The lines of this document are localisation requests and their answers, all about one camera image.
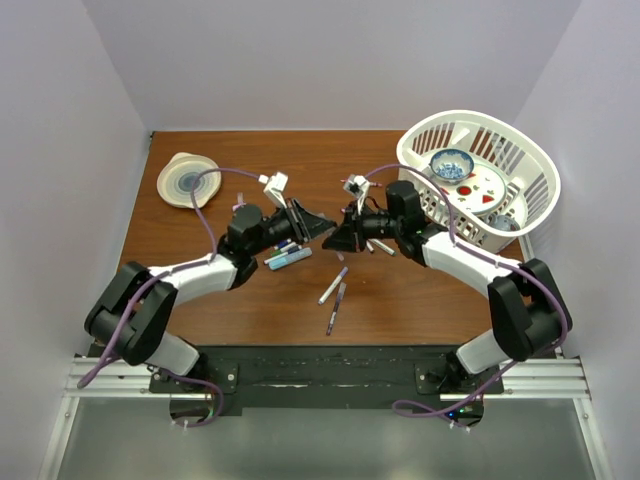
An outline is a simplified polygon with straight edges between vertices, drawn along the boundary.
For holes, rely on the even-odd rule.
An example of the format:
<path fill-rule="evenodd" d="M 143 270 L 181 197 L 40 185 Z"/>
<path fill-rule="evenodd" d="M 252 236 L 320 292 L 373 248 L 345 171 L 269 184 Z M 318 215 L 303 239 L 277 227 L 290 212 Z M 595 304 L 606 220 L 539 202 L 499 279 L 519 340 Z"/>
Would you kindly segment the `teal capped white marker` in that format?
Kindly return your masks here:
<path fill-rule="evenodd" d="M 377 240 L 374 242 L 372 240 L 372 243 L 374 243 L 378 248 L 383 250 L 388 255 L 391 255 L 391 256 L 395 256 L 396 255 L 396 251 L 393 248 L 391 248 L 391 247 L 387 246 L 386 244 L 384 244 L 383 242 L 379 242 Z"/>

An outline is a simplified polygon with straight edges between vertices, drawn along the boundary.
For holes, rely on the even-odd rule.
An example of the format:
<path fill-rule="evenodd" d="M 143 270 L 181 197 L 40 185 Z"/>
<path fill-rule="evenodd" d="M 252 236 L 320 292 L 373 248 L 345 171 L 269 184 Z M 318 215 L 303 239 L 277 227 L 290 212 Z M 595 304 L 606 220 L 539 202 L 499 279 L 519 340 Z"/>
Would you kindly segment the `lilac capped white marker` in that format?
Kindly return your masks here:
<path fill-rule="evenodd" d="M 342 280 L 344 279 L 344 277 L 346 276 L 346 274 L 348 273 L 349 268 L 348 267 L 343 267 L 340 272 L 338 273 L 338 275 L 333 279 L 333 281 L 330 283 L 330 285 L 326 288 L 326 290 L 323 292 L 323 294 L 320 296 L 320 298 L 318 299 L 318 304 L 322 305 L 324 304 L 327 299 L 329 298 L 329 296 L 335 291 L 335 289 L 340 285 L 340 283 L 342 282 Z"/>

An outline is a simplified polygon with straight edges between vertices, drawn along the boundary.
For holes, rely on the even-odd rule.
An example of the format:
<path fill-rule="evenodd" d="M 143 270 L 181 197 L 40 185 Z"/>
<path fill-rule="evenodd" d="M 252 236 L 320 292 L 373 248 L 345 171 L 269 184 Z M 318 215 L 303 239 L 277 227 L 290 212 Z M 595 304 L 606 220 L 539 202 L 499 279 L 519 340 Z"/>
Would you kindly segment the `dark purple pen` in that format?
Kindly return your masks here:
<path fill-rule="evenodd" d="M 334 302 L 334 305 L 333 305 L 333 308 L 332 308 L 332 312 L 331 312 L 331 316 L 330 316 L 330 319 L 329 319 L 329 322 L 328 322 L 328 325 L 327 325 L 327 329 L 326 329 L 326 336 L 330 336 L 332 334 L 332 331 L 334 329 L 334 325 L 335 325 L 335 322 L 336 322 L 336 318 L 337 318 L 337 315 L 338 315 L 339 308 L 340 308 L 341 303 L 342 303 L 342 301 L 344 299 L 344 295 L 345 295 L 345 292 L 346 292 L 346 287 L 347 287 L 347 285 L 346 285 L 345 282 L 341 282 L 339 287 L 338 287 L 338 292 L 337 292 L 337 295 L 336 295 L 336 299 L 335 299 L 335 302 Z"/>

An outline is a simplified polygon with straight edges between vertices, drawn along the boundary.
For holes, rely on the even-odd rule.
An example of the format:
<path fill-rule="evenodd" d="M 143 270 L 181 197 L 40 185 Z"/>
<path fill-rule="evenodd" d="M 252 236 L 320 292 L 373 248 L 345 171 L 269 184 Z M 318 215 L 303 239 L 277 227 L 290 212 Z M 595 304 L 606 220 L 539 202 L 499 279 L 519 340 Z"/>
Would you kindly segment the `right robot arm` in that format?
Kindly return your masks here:
<path fill-rule="evenodd" d="M 353 201 L 323 248 L 359 252 L 367 243 L 391 239 L 406 258 L 444 272 L 489 302 L 491 327 L 448 354 L 443 381 L 459 393 L 469 392 L 486 370 L 511 360 L 523 362 L 565 338 L 572 323 L 548 266 L 490 254 L 427 220 L 409 181 L 385 190 L 386 207 L 367 206 L 369 181 L 350 176 L 344 183 Z"/>

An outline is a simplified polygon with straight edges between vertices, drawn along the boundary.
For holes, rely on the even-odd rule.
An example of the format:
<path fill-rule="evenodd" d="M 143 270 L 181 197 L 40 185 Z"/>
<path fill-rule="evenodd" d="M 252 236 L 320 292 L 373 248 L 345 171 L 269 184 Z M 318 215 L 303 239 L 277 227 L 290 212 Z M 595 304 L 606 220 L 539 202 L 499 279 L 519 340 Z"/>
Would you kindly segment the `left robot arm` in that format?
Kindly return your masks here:
<path fill-rule="evenodd" d="M 85 320 L 85 331 L 104 345 L 99 363 L 86 374 L 87 385 L 113 361 L 146 364 L 172 372 L 185 392 L 200 390 L 207 368 L 200 351 L 167 332 L 174 307 L 188 301 L 236 289 L 258 268 L 256 256 L 284 240 L 308 243 L 337 226 L 333 220 L 306 210 L 292 199 L 267 217 L 253 204 L 239 207 L 216 252 L 189 262 L 145 267 L 122 266 Z"/>

